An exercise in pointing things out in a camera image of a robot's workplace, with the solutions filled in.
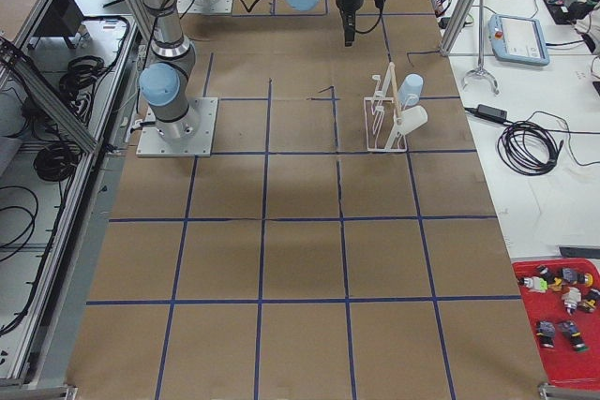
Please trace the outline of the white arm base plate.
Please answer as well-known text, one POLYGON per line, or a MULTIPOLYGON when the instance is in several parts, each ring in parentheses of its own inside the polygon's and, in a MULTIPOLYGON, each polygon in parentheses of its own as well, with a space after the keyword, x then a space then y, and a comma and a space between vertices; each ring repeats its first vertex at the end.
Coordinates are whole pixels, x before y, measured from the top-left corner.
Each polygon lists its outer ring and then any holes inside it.
POLYGON ((138 141, 139 157, 209 157, 212 154, 216 119, 217 97, 193 97, 188 100, 187 115, 178 122, 164 123, 148 107, 146 122, 138 141))

